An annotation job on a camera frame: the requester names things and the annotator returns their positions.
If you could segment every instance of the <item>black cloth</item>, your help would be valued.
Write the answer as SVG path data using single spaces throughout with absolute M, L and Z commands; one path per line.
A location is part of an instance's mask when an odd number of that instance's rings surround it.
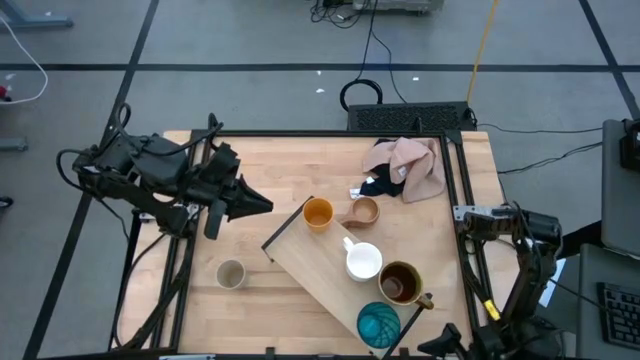
M 391 139 L 378 139 L 376 141 L 374 147 L 378 144 L 391 142 L 395 140 Z M 367 184 L 367 182 L 363 182 L 360 186 L 360 195 L 364 196 L 378 196 L 382 194 L 391 195 L 392 197 L 396 197 L 402 194 L 402 190 L 404 190 L 404 181 L 400 184 L 394 184 L 391 182 L 391 167 L 389 164 L 380 164 L 373 169 L 371 172 L 378 176 L 371 184 Z

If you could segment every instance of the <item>towel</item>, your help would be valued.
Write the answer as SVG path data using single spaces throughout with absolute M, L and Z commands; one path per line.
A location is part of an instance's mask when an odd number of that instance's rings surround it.
M 401 185 L 404 182 L 402 199 L 406 203 L 439 195 L 445 188 L 444 167 L 435 139 L 399 138 L 394 142 L 378 142 L 365 156 L 363 171 L 380 170 L 383 164 L 389 165 L 391 184 Z M 385 184 L 385 187 L 393 187 L 391 184 Z M 394 196 L 386 189 L 384 192 Z M 367 189 L 361 189 L 360 193 L 367 195 Z

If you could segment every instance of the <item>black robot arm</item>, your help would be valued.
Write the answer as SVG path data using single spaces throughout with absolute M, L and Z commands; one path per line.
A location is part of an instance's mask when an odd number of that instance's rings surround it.
M 562 229 L 557 218 L 515 206 L 455 206 L 456 232 L 462 239 L 493 241 L 510 235 L 520 271 L 502 311 L 484 292 L 467 261 L 462 276 L 485 307 L 489 323 L 472 330 L 468 350 L 454 324 L 442 335 L 421 344 L 418 350 L 434 356 L 455 353 L 468 360 L 548 359 L 558 354 L 549 324 L 535 317 L 547 282 L 556 271 L 556 254 L 562 247 Z
M 124 105 L 127 119 L 130 108 Z M 210 115 L 213 130 L 206 141 L 222 127 Z M 251 189 L 242 175 L 236 178 L 240 159 L 231 147 L 213 146 L 215 153 L 205 164 L 190 166 L 184 146 L 157 134 L 131 136 L 116 122 L 119 132 L 107 144 L 94 145 L 79 152 L 73 163 L 79 187 L 97 199 L 123 199 L 153 215 L 163 233 L 183 237 L 189 219 L 185 205 L 208 208 L 205 236 L 215 239 L 224 215 L 228 220 L 267 213 L 273 203 Z M 164 202 L 154 194 L 170 196 Z

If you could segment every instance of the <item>wooden table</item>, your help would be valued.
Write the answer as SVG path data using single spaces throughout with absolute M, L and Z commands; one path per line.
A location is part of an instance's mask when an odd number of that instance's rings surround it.
M 190 132 L 165 136 L 175 142 L 189 140 Z M 483 132 L 463 133 L 464 150 L 476 204 L 503 202 L 489 145 Z M 277 263 L 261 250 L 264 241 L 310 196 L 329 199 L 337 214 L 344 214 L 349 189 L 359 187 L 365 174 L 361 161 L 375 138 L 270 138 L 222 137 L 242 160 L 240 172 L 247 183 L 274 202 L 272 213 L 223 223 L 218 240 L 200 232 L 196 240 L 191 282 L 179 352 L 264 354 L 366 354 L 367 348 L 329 314 Z M 455 148 L 449 145 L 458 202 L 464 204 Z M 447 192 L 432 199 L 404 204 L 400 197 L 376 198 L 382 215 L 376 227 L 353 229 L 362 241 L 389 246 L 395 258 L 414 264 L 427 291 L 434 294 L 433 311 L 425 311 L 399 347 L 419 354 L 418 344 L 438 337 L 447 322 L 455 323 L 468 343 L 469 321 L 455 244 Z M 154 223 L 143 225 L 136 253 L 157 237 Z M 126 341 L 146 319 L 158 298 L 168 241 L 144 257 L 128 287 L 119 324 Z M 496 304 L 501 308 L 518 272 L 512 249 L 487 243 L 485 254 Z M 218 264 L 242 261 L 248 286 L 241 291 L 221 289 L 215 280 Z M 479 310 L 481 318 L 484 313 Z M 173 307 L 166 315 L 170 325 Z M 168 344 L 165 326 L 161 344 Z

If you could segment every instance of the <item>black keyboard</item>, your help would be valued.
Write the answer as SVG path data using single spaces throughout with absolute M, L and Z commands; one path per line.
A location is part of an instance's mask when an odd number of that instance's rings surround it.
M 441 132 L 475 130 L 466 118 L 467 103 L 412 103 L 349 106 L 349 130 Z
M 610 310 L 600 312 L 604 340 L 640 350 L 640 290 L 598 283 L 598 301 Z

